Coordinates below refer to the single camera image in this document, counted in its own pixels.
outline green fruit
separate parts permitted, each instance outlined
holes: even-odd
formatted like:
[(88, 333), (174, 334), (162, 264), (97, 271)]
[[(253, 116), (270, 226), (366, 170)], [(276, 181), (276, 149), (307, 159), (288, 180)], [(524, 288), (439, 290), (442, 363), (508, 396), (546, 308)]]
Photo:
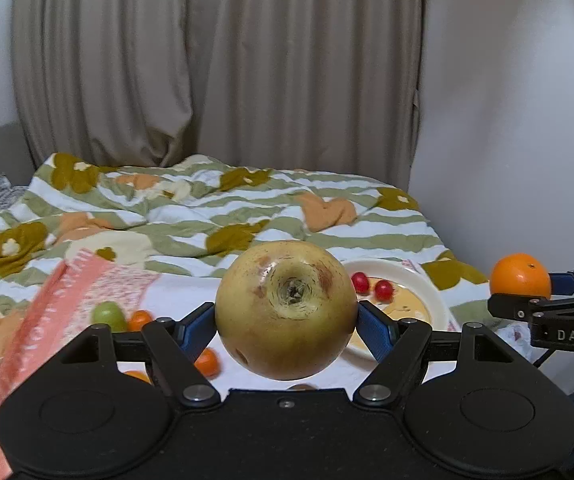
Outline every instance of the green fruit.
[(127, 320), (115, 301), (98, 303), (91, 313), (92, 323), (107, 323), (112, 332), (127, 332)]

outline white flower center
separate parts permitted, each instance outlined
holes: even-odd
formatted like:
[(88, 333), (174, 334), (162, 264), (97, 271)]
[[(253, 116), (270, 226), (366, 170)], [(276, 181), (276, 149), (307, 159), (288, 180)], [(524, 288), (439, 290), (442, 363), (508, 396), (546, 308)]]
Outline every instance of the white flower center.
[(16, 256), (20, 252), (20, 245), (13, 238), (3, 244), (3, 256)]

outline brown round fruit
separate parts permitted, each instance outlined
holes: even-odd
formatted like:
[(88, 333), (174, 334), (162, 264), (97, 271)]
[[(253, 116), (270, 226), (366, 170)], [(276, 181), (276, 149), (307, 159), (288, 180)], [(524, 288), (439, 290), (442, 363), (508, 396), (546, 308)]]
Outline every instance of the brown round fruit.
[(327, 251), (285, 240), (252, 247), (227, 269), (216, 293), (216, 326), (227, 352), (277, 380), (327, 367), (352, 336), (356, 294)]

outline tangerine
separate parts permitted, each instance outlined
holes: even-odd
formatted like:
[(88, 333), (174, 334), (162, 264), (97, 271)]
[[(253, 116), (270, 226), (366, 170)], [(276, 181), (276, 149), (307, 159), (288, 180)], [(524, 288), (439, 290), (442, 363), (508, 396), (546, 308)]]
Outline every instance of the tangerine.
[(552, 280), (547, 269), (529, 254), (509, 254), (497, 261), (490, 275), (492, 294), (519, 294), (520, 296), (552, 295)]

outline silver bolt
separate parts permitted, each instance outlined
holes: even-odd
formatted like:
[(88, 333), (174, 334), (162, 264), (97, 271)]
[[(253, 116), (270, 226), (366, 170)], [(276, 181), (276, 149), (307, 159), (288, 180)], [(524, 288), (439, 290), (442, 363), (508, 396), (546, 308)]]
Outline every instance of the silver bolt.
[(214, 389), (207, 384), (192, 384), (183, 390), (183, 396), (185, 396), (185, 399), (194, 400), (195, 402), (207, 400), (211, 398), (213, 394)]
[(391, 395), (391, 390), (387, 386), (382, 384), (367, 384), (363, 386), (358, 394), (367, 400), (385, 400)]
[(281, 408), (293, 408), (296, 403), (291, 399), (281, 399), (278, 401), (278, 406)]

